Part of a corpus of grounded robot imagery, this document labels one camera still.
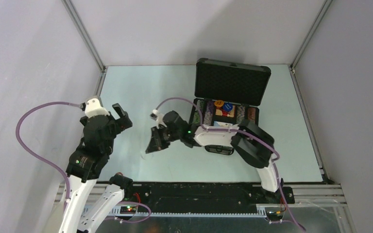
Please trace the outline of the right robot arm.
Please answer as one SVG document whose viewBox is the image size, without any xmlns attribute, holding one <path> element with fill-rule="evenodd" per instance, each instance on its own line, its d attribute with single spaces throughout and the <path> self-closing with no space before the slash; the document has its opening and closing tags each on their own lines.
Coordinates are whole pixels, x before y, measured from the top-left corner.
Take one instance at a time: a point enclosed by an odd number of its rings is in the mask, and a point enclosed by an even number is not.
<svg viewBox="0 0 373 233">
<path fill-rule="evenodd" d="M 232 147 L 248 165 L 256 168 L 264 199 L 270 203 L 281 199 L 283 192 L 271 157 L 276 152 L 274 139 L 253 122 L 245 120 L 231 126 L 189 124 L 176 111 L 162 114 L 156 109 L 150 117 L 156 126 L 151 128 L 146 153 L 165 150 L 174 141 L 181 141 L 189 148 Z"/>
</svg>

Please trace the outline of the orange round button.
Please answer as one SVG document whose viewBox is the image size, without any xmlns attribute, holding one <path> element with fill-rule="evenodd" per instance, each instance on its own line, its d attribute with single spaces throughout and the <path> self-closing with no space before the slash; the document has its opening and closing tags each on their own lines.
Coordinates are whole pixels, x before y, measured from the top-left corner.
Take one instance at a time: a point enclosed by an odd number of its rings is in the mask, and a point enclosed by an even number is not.
<svg viewBox="0 0 373 233">
<path fill-rule="evenodd" d="M 214 101 L 214 106 L 217 107 L 217 108 L 221 108 L 222 106 L 224 106 L 225 102 L 222 101 L 222 100 L 216 100 Z"/>
</svg>

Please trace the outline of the blue round dealer button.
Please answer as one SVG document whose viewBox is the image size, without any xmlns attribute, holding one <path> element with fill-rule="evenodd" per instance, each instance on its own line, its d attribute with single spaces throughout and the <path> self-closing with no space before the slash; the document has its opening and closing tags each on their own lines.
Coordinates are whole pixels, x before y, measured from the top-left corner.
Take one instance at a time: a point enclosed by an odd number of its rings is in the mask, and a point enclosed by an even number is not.
<svg viewBox="0 0 373 233">
<path fill-rule="evenodd" d="M 222 106 L 222 109 L 226 112 L 232 111 L 234 106 L 231 103 L 225 102 L 224 105 Z"/>
</svg>

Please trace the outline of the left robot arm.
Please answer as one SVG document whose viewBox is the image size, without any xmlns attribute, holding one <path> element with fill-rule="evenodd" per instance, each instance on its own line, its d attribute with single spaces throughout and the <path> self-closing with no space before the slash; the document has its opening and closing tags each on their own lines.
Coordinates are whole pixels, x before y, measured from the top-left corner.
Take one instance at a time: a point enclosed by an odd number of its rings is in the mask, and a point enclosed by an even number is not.
<svg viewBox="0 0 373 233">
<path fill-rule="evenodd" d="M 69 158 L 66 174 L 69 187 L 66 192 L 67 207 L 60 225 L 60 233 L 93 233 L 107 218 L 120 201 L 129 202 L 134 196 L 133 180 L 123 175 L 112 176 L 104 193 L 83 213 L 89 194 L 108 163 L 113 152 L 114 140 L 118 134 L 132 127 L 129 116 L 115 103 L 113 109 L 119 118 L 115 119 L 98 100 L 85 103 L 83 137 Z"/>
</svg>

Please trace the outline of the clear round plastic disc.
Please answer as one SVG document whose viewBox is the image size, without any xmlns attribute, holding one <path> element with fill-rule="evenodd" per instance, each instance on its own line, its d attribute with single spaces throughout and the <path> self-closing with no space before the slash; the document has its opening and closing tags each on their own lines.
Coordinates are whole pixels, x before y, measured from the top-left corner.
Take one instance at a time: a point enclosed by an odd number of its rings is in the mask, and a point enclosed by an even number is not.
<svg viewBox="0 0 373 233">
<path fill-rule="evenodd" d="M 142 152 L 140 154 L 140 157 L 143 161 L 149 161 L 151 160 L 153 157 L 154 157 L 155 153 L 145 153 L 145 152 Z"/>
</svg>

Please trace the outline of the red Texas Hold'em card deck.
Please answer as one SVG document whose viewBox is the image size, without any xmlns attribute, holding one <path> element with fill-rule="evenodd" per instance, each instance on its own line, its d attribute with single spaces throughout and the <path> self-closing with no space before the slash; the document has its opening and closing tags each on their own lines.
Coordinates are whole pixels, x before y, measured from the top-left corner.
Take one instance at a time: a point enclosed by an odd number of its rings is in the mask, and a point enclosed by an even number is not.
<svg viewBox="0 0 373 233">
<path fill-rule="evenodd" d="M 221 117 L 231 117 L 231 118 L 234 118 L 235 117 L 235 107 L 233 106 L 232 109 L 230 110 L 225 110 L 225 109 L 222 109 L 222 108 L 216 108 L 215 109 L 215 115 L 216 116 L 221 116 Z"/>
</svg>

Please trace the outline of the black poker set case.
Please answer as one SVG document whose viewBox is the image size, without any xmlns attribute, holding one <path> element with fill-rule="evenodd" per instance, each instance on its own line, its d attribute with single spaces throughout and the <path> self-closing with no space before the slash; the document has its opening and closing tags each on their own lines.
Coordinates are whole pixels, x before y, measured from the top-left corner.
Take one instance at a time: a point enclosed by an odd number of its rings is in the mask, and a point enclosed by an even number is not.
<svg viewBox="0 0 373 233">
<path fill-rule="evenodd" d="M 201 122 L 203 123 L 206 102 L 222 100 L 235 107 L 235 117 L 216 116 L 215 109 L 217 107 L 214 106 L 211 126 L 214 121 L 237 124 L 237 107 L 240 105 L 245 106 L 245 110 L 248 107 L 257 108 L 256 122 L 246 118 L 246 111 L 243 121 L 248 120 L 258 125 L 259 106 L 270 76 L 271 69 L 267 66 L 200 58 L 196 63 L 195 99 L 193 102 L 195 104 L 196 99 L 205 101 L 203 112 L 199 112 Z M 189 123 L 192 123 L 195 108 L 197 108 L 196 104 L 191 110 Z"/>
</svg>

